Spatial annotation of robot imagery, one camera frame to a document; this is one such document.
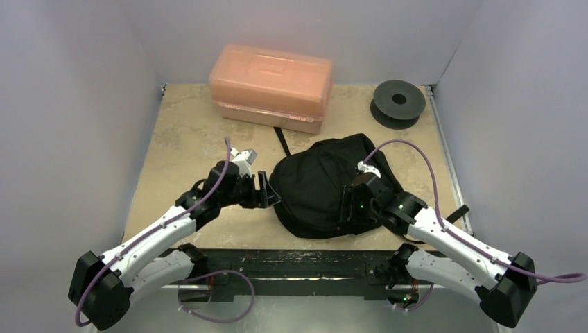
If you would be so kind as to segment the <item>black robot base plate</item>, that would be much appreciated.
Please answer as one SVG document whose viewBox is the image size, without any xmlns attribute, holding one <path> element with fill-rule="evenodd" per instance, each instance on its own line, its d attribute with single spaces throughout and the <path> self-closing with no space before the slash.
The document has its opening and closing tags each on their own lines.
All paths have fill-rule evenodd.
<svg viewBox="0 0 588 333">
<path fill-rule="evenodd" d="M 208 285 L 212 302 L 235 296 L 354 296 L 411 306 L 429 282 L 411 277 L 402 250 L 255 250 L 178 246 L 189 256 L 180 284 Z M 408 284 L 412 289 L 396 289 Z"/>
</svg>

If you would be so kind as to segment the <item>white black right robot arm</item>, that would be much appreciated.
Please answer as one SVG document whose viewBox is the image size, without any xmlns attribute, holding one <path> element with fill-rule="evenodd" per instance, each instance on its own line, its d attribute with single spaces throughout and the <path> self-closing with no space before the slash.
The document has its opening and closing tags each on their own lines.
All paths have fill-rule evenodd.
<svg viewBox="0 0 588 333">
<path fill-rule="evenodd" d="M 514 328 L 538 290 L 534 261 L 484 244 L 443 218 L 413 194 L 387 187 L 363 173 L 343 188 L 341 219 L 374 222 L 397 235 L 410 236 L 442 253 L 434 258 L 403 244 L 389 261 L 390 283 L 410 278 L 451 289 L 478 302 L 494 322 Z"/>
</svg>

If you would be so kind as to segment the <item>black fabric student bag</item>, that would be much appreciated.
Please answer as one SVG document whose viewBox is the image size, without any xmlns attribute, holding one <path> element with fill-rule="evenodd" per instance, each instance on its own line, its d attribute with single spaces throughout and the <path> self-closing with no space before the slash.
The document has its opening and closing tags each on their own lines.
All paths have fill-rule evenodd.
<svg viewBox="0 0 588 333">
<path fill-rule="evenodd" d="M 383 226 L 405 237 L 409 224 L 428 205 L 404 191 L 381 149 L 359 133 L 321 140 L 280 160 L 269 180 L 281 197 L 274 206 L 279 222 L 294 236 L 305 239 L 363 234 L 338 230 L 343 187 L 350 185 L 368 207 L 374 229 Z M 380 170 L 381 178 L 372 173 L 359 175 L 360 160 Z"/>
</svg>

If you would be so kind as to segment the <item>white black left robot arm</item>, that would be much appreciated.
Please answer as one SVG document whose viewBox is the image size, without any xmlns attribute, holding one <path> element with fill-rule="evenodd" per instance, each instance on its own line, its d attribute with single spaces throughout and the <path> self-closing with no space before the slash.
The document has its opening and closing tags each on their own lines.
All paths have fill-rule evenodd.
<svg viewBox="0 0 588 333">
<path fill-rule="evenodd" d="M 100 255 L 88 251 L 77 259 L 67 294 L 76 307 L 75 324 L 109 329 L 149 288 L 203 281 L 207 265 L 198 250 L 164 251 L 218 218 L 224 207 L 266 209 L 281 200 L 264 171 L 253 175 L 247 161 L 221 160 L 146 229 Z"/>
</svg>

